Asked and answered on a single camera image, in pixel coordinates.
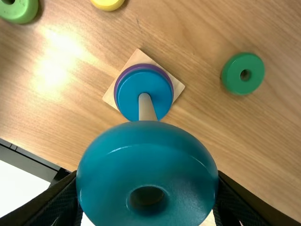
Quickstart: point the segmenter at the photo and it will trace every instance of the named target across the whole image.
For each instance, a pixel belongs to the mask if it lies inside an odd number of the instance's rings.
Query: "ring hole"
[[[164,210],[166,194],[159,188],[144,186],[134,190],[129,197],[130,208],[141,215],[155,215]]]
[[[242,81],[249,81],[251,78],[251,72],[247,69],[244,69],[241,73],[240,73],[240,79]]]
[[[14,2],[16,1],[16,0],[2,0],[3,1],[3,3],[5,3],[5,4],[7,4],[7,5],[12,5],[12,4],[14,4]]]

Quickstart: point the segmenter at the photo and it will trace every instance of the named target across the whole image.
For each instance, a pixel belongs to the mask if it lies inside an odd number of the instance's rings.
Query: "blue ring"
[[[167,79],[150,69],[135,70],[120,81],[116,94],[120,112],[129,121],[138,121],[138,97],[142,93],[150,95],[157,119],[161,120],[168,113],[174,95]]]

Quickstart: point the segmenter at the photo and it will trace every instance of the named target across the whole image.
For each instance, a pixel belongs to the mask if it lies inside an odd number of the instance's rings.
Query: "dark green ring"
[[[253,53],[240,53],[233,56],[222,70],[225,88],[236,95],[247,95],[255,91],[264,79],[263,61]]]

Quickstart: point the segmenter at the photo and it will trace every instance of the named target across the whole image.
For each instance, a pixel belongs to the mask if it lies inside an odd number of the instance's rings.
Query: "stacking ring toy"
[[[100,135],[78,167],[79,203],[97,226],[198,226],[214,206],[218,171],[206,148],[184,130],[159,122],[174,89],[150,64],[117,78],[115,103],[131,122]]]
[[[264,79],[264,63],[255,54],[240,53],[232,57],[222,70],[225,88],[237,95],[255,91]]]
[[[0,0],[0,17],[15,24],[25,24],[36,16],[38,8],[38,0]]]
[[[114,87],[115,102],[120,112],[129,120],[139,120],[138,99],[140,94],[147,93],[158,120],[169,111],[174,89],[168,75],[153,65],[134,65],[125,70]]]

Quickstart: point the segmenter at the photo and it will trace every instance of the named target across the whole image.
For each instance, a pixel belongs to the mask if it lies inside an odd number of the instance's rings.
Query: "light green ring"
[[[25,24],[33,20],[38,8],[38,0],[15,0],[11,5],[0,0],[0,17],[11,23]]]

